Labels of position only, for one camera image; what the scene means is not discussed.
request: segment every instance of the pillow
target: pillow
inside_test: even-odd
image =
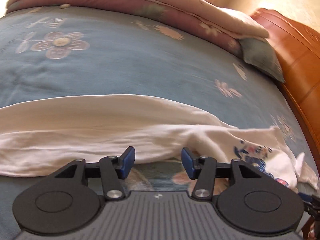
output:
[[[255,66],[281,83],[285,83],[276,53],[266,39],[247,38],[238,41],[242,47],[244,62]]]

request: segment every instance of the white garment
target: white garment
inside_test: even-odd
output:
[[[240,130],[196,107],[139,95],[50,98],[0,109],[1,175],[48,175],[76,158],[98,162],[128,146],[136,149],[136,163],[179,156],[183,147],[229,163],[238,151],[263,159],[266,172],[291,189],[297,178],[317,188],[304,154],[296,159],[276,126]]]

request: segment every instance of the blue bed sheet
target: blue bed sheet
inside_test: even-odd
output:
[[[0,20],[0,107],[72,95],[140,94],[204,109],[246,128],[278,125],[297,156],[316,165],[273,81],[223,49],[156,21],[90,8],[32,8]],[[186,190],[179,161],[137,165],[134,188]],[[19,232],[12,201],[39,178],[0,177],[0,239]],[[96,180],[91,187],[99,191]],[[314,193],[310,187],[299,189]]]

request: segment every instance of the orange wooden headboard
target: orange wooden headboard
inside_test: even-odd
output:
[[[284,72],[278,84],[307,139],[320,171],[320,33],[274,10],[258,9],[252,16],[270,34]]]

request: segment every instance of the blue cartoon print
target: blue cartoon print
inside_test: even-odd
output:
[[[245,140],[240,140],[240,143],[242,144],[242,148],[238,148],[236,146],[233,147],[233,151],[239,159],[253,165],[259,171],[270,176],[282,185],[286,187],[289,186],[289,184],[285,180],[274,178],[273,174],[266,171],[266,162],[264,161],[264,159],[266,159],[268,157],[268,154],[272,152],[272,148],[265,146],[256,146],[255,144],[249,143]]]

